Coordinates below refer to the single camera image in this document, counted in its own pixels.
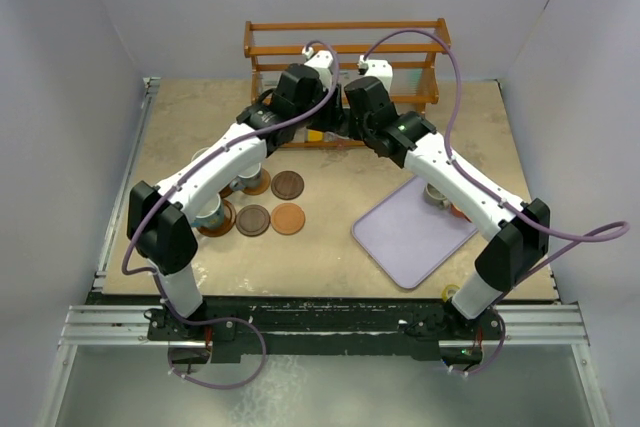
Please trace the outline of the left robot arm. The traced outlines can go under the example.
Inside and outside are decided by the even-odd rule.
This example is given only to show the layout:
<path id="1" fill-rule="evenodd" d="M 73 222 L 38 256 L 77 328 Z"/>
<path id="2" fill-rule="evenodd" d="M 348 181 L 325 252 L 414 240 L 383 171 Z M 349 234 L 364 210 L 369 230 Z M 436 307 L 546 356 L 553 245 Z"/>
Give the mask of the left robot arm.
<path id="1" fill-rule="evenodd" d="M 268 105 L 246 108 L 225 134 L 187 166 L 150 185 L 141 181 L 129 194 L 126 252 L 150 262 L 165 301 L 175 310 L 171 328 L 184 339 L 202 334 L 206 316 L 191 262 L 198 250 L 192 230 L 205 205 L 243 172 L 290 142 L 335 100 L 337 67 L 327 50 L 303 64 L 289 65 L 280 76 Z"/>

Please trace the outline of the brown ringed coaster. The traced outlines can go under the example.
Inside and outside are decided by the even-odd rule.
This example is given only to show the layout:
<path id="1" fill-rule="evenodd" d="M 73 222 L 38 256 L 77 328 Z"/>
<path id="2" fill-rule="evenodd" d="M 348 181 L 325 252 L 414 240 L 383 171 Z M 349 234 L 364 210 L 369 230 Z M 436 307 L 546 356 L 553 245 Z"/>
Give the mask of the brown ringed coaster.
<path id="1" fill-rule="evenodd" d="M 226 186 L 225 188 L 223 188 L 220 192 L 219 192 L 219 196 L 224 199 L 228 196 L 230 196 L 233 193 L 233 190 L 229 187 Z"/>
<path id="2" fill-rule="evenodd" d="M 211 216 L 197 218 L 196 230 L 206 237 L 221 237 L 235 225 L 236 210 L 231 202 L 223 199 L 220 208 Z"/>

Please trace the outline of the small orange-handled mug front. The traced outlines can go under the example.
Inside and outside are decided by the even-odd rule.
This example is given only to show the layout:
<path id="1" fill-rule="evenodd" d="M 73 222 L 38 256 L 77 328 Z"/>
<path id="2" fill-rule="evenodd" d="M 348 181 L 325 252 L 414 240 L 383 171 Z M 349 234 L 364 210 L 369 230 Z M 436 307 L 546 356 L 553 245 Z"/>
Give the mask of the small orange-handled mug front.
<path id="1" fill-rule="evenodd" d="M 345 136 L 341 136 L 334 132 L 325 132 L 324 133 L 324 141 L 325 142 L 346 142 L 349 138 Z"/>

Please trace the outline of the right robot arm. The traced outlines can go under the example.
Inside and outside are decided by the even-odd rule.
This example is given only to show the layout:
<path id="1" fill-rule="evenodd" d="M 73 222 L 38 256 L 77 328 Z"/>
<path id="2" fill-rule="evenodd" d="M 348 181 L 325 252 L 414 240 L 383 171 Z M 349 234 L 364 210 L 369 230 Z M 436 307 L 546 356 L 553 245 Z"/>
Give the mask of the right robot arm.
<path id="1" fill-rule="evenodd" d="M 493 183 L 456 153 L 447 153 L 444 136 L 416 112 L 400 114 L 383 83 L 370 76 L 344 87 L 349 129 L 378 156 L 388 158 L 435 187 L 476 226 L 487 241 L 475 272 L 450 300 L 446 330 L 467 338 L 480 315 L 510 292 L 545 257 L 550 209 L 541 200 L 526 202 Z"/>

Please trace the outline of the orange wood coaster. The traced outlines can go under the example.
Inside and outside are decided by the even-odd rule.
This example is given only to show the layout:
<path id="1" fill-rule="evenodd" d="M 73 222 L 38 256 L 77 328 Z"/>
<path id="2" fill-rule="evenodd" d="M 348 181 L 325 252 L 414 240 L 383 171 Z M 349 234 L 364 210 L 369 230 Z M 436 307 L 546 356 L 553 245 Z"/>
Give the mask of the orange wood coaster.
<path id="1" fill-rule="evenodd" d="M 298 233 L 305 222 L 306 216 L 303 209 L 294 203 L 281 203 L 271 212 L 271 225 L 281 235 Z"/>

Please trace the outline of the dark walnut coaster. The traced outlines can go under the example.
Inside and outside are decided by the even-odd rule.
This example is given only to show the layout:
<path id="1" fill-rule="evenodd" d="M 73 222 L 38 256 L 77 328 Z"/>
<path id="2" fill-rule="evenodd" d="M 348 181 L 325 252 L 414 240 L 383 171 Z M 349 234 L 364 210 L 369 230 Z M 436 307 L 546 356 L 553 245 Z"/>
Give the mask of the dark walnut coaster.
<path id="1" fill-rule="evenodd" d="M 281 171 L 271 181 L 272 193 L 281 200 L 293 200 L 304 191 L 303 177 L 295 171 Z"/>
<path id="2" fill-rule="evenodd" d="M 241 208 L 236 216 L 236 228 L 244 236 L 263 234 L 271 224 L 269 211 L 261 205 L 252 204 Z"/>

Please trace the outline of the large blue mug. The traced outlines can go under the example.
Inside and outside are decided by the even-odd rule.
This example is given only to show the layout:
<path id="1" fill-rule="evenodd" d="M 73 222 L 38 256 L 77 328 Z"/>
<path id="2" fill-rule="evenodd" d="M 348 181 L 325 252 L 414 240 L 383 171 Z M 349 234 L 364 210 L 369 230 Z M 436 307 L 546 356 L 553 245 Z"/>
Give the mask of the large blue mug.
<path id="1" fill-rule="evenodd" d="M 212 197 L 195 216 L 191 226 L 214 230 L 222 225 L 225 219 L 224 205 L 219 195 Z"/>
<path id="2" fill-rule="evenodd" d="M 207 151 L 209 150 L 208 147 L 204 147 L 201 148 L 199 150 L 197 150 L 191 157 L 191 162 L 196 161 L 199 157 L 201 157 L 202 155 L 204 155 Z"/>

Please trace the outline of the light wood coaster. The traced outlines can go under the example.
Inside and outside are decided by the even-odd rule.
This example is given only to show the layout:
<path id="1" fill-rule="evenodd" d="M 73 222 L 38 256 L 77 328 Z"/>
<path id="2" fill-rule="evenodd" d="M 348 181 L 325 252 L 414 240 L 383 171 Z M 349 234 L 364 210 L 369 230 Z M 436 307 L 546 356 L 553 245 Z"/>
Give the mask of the light wood coaster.
<path id="1" fill-rule="evenodd" d="M 271 183 L 269 172 L 262 168 L 258 174 L 251 178 L 243 178 L 244 188 L 242 192 L 246 195 L 257 196 L 266 192 Z"/>

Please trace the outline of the large blue mug front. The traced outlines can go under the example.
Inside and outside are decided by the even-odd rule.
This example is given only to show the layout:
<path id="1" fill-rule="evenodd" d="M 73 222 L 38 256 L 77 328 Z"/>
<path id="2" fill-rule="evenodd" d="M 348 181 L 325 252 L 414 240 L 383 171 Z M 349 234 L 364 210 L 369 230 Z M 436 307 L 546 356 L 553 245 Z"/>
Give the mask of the large blue mug front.
<path id="1" fill-rule="evenodd" d="M 191 226 L 214 230 L 222 225 L 225 219 L 224 205 L 219 195 L 212 197 L 195 216 Z"/>

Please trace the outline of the dark olive cup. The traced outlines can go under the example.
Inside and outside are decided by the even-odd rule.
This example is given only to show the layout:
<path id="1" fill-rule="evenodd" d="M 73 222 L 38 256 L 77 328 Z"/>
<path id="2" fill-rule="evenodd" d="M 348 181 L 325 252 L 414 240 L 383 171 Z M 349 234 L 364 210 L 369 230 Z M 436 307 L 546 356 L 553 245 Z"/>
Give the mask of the dark olive cup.
<path id="1" fill-rule="evenodd" d="M 444 196 L 440 191 L 438 191 L 431 184 L 427 184 L 423 191 L 424 200 L 439 209 L 448 209 L 450 207 L 450 202 L 446 196 Z"/>

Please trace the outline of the small grey mug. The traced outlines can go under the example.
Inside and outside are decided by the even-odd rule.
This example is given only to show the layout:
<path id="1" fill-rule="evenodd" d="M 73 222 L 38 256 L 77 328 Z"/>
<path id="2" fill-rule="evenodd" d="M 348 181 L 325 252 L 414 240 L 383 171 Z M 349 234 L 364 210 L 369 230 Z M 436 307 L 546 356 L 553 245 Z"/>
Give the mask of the small grey mug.
<path id="1" fill-rule="evenodd" d="M 254 166 L 252 169 L 246 169 L 229 183 L 229 188 L 233 192 L 254 189 L 261 183 L 261 172 L 262 167 L 260 164 Z"/>

